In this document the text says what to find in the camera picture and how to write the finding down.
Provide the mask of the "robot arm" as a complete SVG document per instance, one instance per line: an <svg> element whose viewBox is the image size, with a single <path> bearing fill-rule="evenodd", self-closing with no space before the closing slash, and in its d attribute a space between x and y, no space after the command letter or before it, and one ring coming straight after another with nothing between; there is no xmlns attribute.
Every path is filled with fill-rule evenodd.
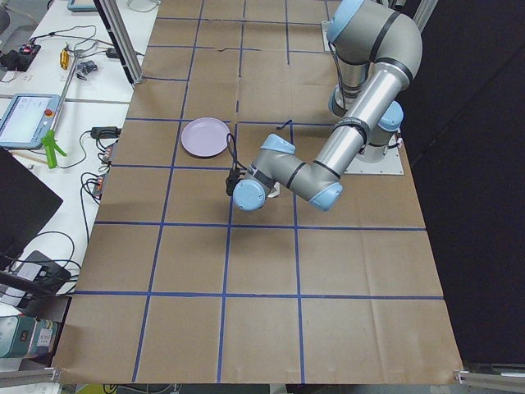
<svg viewBox="0 0 525 394"><path fill-rule="evenodd" d="M232 199L244 211L261 208L279 183L322 211L340 198L340 177L368 142L398 93L408 88L422 60L422 37L408 16L374 1L343 1L326 32L345 68L370 66L346 96L334 92L333 108L345 112L312 163L295 155L295 147L270 134L247 173L235 186Z"/></svg>

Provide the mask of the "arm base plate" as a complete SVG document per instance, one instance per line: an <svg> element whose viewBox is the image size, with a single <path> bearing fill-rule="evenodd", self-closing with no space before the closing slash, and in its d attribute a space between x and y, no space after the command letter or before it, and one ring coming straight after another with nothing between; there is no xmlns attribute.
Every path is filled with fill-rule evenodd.
<svg viewBox="0 0 525 394"><path fill-rule="evenodd" d="M328 31L328 28L330 27L330 24L331 24L330 21L323 21L321 23L323 50L325 53L329 53L331 51L330 44L327 38L327 31Z"/></svg>
<svg viewBox="0 0 525 394"><path fill-rule="evenodd" d="M366 145L347 167L345 174L403 176L399 139L394 135L384 146Z"/></svg>

